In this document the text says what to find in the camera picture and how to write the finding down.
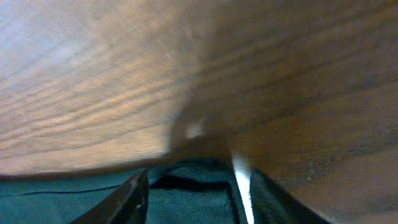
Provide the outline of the dark teal t-shirt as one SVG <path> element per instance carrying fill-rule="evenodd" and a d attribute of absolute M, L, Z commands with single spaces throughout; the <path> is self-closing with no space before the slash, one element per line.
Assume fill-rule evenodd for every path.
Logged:
<path fill-rule="evenodd" d="M 245 223 L 234 171 L 215 159 L 149 166 L 147 223 Z M 1 223 L 69 223 L 135 169 L 91 177 L 1 182 Z"/>

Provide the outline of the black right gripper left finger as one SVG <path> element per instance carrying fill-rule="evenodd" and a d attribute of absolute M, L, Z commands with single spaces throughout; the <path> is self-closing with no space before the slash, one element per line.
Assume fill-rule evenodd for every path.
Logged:
<path fill-rule="evenodd" d="M 140 169 L 73 224 L 145 224 L 149 199 L 147 170 Z"/>

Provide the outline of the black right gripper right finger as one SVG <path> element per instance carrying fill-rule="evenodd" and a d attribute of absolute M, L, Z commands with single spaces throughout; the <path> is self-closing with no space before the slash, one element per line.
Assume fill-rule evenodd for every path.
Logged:
<path fill-rule="evenodd" d="M 251 203 L 258 224 L 329 224 L 261 170 L 251 169 Z"/>

